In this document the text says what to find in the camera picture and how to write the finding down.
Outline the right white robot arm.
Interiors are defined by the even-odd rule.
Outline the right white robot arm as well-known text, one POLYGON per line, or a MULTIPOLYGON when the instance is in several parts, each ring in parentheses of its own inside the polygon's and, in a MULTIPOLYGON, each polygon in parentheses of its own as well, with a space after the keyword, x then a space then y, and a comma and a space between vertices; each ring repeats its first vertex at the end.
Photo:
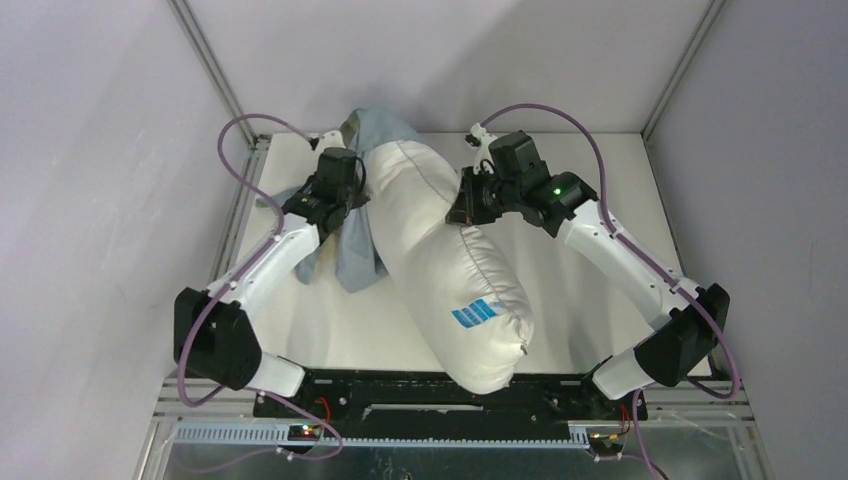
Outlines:
POLYGON ((475 125, 465 141, 476 151, 475 163, 462 169, 446 221, 485 225, 521 214, 597 267, 652 330, 591 371, 581 392, 588 414, 606 418, 638 389, 678 385, 715 350, 730 303, 723 287, 703 288, 644 251, 580 176, 551 174, 527 133, 496 136, 475 125))

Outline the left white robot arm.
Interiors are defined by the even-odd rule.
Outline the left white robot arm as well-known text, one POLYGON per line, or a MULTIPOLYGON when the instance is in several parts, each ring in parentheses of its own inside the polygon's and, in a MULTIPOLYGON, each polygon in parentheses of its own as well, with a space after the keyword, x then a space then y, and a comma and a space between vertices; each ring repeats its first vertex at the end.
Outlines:
POLYGON ((277 222, 236 266, 202 290, 185 288, 174 306, 178 376, 194 374, 231 390, 277 394, 292 416, 316 403, 304 367, 263 350, 253 319, 295 267, 367 202, 365 171, 355 152, 327 147, 314 174, 276 207, 277 222))

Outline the white pillow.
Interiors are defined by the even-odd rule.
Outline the white pillow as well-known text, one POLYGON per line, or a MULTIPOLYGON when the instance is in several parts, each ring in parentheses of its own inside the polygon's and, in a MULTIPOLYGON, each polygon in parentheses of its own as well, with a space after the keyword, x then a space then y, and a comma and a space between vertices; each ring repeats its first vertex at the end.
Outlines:
POLYGON ((415 140, 383 142, 364 160, 375 249, 439 365, 473 394, 505 388, 534 314, 502 250, 478 227, 447 223, 457 172, 415 140))

